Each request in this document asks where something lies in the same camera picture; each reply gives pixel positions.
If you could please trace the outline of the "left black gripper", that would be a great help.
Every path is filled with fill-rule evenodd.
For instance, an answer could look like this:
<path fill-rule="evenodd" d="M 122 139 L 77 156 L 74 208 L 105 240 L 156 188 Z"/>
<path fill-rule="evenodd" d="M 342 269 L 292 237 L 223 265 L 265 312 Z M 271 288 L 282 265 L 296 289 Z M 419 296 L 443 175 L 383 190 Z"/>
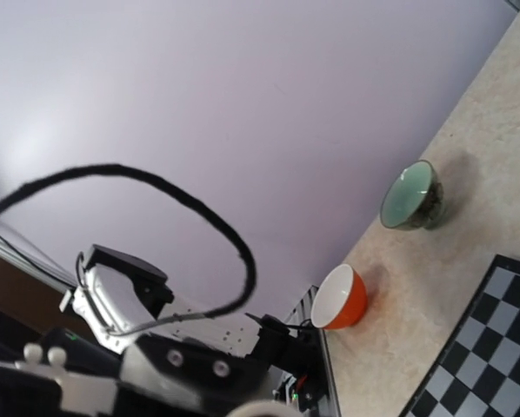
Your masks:
<path fill-rule="evenodd" d="M 143 335 L 123 351 L 119 379 L 169 406 L 222 416 L 260 394 L 260 363 L 194 342 Z"/>

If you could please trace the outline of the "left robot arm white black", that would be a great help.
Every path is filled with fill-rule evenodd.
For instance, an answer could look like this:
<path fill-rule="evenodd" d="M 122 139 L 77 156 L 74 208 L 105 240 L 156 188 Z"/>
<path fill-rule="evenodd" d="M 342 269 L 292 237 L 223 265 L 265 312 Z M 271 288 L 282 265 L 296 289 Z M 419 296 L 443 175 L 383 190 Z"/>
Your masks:
<path fill-rule="evenodd" d="M 260 325 L 243 315 L 213 317 L 175 295 L 160 269 L 92 245 L 76 260 L 77 284 L 63 298 L 120 364 L 123 402 L 201 416 L 225 416 L 263 396 L 271 364 L 253 352 Z"/>

